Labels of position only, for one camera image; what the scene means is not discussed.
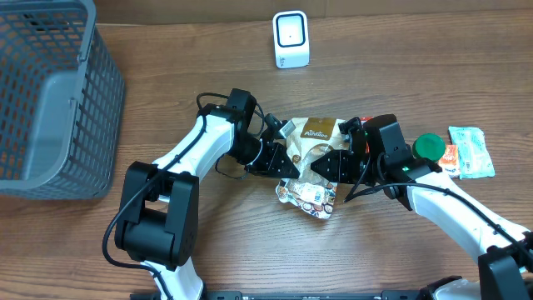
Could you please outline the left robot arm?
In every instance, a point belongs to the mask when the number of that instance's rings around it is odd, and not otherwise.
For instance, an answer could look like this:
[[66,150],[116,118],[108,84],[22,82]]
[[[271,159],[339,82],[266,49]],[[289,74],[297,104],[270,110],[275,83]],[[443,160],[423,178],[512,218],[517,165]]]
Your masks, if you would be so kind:
[[280,143],[294,131],[294,123],[265,114],[248,91],[234,88],[225,100],[200,104],[194,127],[170,152],[152,163],[134,162],[126,172],[102,254],[114,266],[150,273],[157,291],[133,293],[133,299],[205,297],[205,284],[192,263],[199,186],[223,156],[254,176],[300,175]]

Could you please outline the teal tissue packet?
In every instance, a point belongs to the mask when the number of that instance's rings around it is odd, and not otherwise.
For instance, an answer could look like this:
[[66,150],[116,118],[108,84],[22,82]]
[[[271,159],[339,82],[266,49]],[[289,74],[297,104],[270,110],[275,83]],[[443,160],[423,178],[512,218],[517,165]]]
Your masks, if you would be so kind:
[[458,147],[460,179],[493,178],[496,175],[481,129],[449,127],[448,131],[452,143]]

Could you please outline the red snack bar wrapper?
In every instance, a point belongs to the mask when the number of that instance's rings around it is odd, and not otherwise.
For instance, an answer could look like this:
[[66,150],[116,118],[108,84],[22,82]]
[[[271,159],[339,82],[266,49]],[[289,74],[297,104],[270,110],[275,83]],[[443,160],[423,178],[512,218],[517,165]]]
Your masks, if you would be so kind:
[[371,119],[373,119],[373,117],[360,117],[361,124],[364,124]]

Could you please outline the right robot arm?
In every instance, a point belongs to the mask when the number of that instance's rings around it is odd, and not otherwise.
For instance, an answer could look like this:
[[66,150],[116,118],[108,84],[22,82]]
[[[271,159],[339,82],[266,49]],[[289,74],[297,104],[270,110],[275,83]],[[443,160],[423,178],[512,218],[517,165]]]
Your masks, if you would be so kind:
[[[341,123],[347,150],[333,150],[311,170],[354,188],[347,201],[384,192],[438,226],[475,262],[479,279],[450,276],[423,287],[419,299],[530,299],[532,232],[475,200],[428,158],[415,157],[393,114]],[[367,188],[355,188],[365,184]]]

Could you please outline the green lid seasoning jar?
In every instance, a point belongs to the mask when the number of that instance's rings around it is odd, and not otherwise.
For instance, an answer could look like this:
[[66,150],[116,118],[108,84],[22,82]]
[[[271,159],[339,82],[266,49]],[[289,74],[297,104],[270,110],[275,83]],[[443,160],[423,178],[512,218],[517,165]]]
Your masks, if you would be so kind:
[[412,152],[416,158],[427,158],[432,162],[438,162],[445,151],[445,142],[434,133],[425,133],[419,136],[412,146]]

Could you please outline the white brown snack packet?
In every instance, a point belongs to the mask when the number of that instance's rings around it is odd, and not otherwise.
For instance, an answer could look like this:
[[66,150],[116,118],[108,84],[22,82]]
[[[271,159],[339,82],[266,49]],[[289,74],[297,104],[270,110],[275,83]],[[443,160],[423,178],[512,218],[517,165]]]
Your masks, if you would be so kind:
[[337,184],[311,170],[311,164],[333,150],[346,150],[338,125],[330,117],[294,117],[296,129],[286,139],[287,155],[300,172],[297,179],[283,178],[276,186],[281,203],[290,203],[315,218],[328,219],[333,212]]

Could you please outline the orange snack packet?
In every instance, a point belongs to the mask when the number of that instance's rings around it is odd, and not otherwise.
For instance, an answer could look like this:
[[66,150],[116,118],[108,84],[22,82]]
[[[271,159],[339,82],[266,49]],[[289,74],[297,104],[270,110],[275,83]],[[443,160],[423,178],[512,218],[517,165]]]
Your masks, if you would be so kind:
[[454,144],[446,145],[446,150],[438,161],[438,165],[450,178],[458,178],[461,175],[458,147]]

